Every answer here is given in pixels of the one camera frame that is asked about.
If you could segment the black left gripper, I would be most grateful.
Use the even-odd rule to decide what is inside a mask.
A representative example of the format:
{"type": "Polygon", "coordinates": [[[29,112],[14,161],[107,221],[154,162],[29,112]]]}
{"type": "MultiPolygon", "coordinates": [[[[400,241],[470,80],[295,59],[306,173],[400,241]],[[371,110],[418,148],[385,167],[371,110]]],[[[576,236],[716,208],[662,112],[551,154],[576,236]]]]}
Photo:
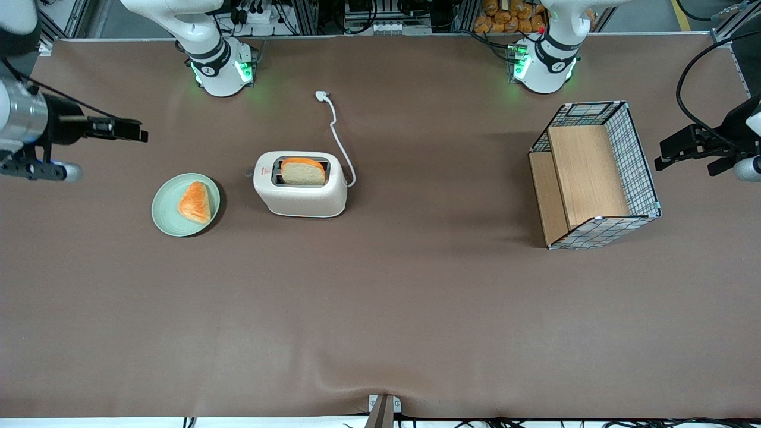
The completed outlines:
{"type": "MultiPolygon", "coordinates": [[[[760,142],[760,95],[745,100],[725,115],[721,123],[721,135],[736,146],[736,150],[750,156],[759,155],[760,142]]],[[[677,162],[712,158],[707,174],[715,177],[733,168],[736,153],[724,149],[721,139],[713,136],[701,125],[690,124],[660,142],[661,156],[655,158],[656,171],[663,171],[677,162]]]]}

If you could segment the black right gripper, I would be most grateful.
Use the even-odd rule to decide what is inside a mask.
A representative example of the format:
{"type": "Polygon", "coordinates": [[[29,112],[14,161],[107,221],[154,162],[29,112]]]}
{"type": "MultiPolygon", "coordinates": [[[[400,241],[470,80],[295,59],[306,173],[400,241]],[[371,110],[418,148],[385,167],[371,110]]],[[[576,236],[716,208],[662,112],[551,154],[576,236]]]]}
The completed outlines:
{"type": "Polygon", "coordinates": [[[73,101],[60,96],[43,94],[47,106],[47,123],[43,146],[74,144],[86,135],[99,139],[122,139],[147,143],[149,133],[141,122],[125,118],[87,117],[73,101]]]}

